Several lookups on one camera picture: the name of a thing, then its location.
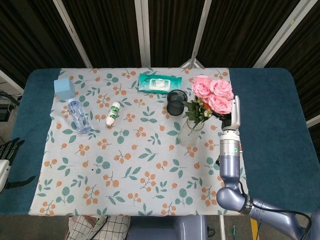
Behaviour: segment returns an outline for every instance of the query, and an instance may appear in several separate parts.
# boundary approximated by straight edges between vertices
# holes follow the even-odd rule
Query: rose bouquet
[[[192,91],[194,100],[184,102],[184,105],[188,108],[185,114],[194,121],[193,128],[212,116],[224,120],[225,115],[231,113],[234,93],[229,82],[200,75],[195,77]]]

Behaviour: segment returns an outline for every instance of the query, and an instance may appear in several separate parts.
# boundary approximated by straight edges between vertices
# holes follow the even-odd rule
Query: small white bottle
[[[105,119],[105,125],[107,127],[111,126],[112,124],[114,124],[116,117],[118,115],[120,109],[120,103],[118,103],[117,101],[115,101],[114,103],[112,103],[112,106],[109,110],[108,116]]]

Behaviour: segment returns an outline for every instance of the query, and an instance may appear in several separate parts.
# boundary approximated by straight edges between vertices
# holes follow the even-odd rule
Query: green label
[[[110,118],[116,119],[116,117],[118,115],[118,112],[119,112],[119,108],[117,108],[116,106],[112,106],[110,111],[109,111],[108,116]]]

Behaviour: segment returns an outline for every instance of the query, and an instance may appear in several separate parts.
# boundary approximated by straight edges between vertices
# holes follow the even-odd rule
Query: water bottle
[[[82,134],[88,133],[91,130],[91,126],[80,102],[73,98],[69,99],[68,109],[73,117],[77,130]]]

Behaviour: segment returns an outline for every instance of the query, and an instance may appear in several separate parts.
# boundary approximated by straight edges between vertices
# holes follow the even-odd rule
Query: plastic bottle
[[[112,103],[108,116],[105,119],[106,126],[111,126],[115,122],[119,109],[120,109],[120,103],[118,103],[117,101]]]
[[[91,126],[80,102],[74,98],[70,98],[68,101],[68,109],[73,117],[77,130],[82,134],[88,133],[91,130]]]

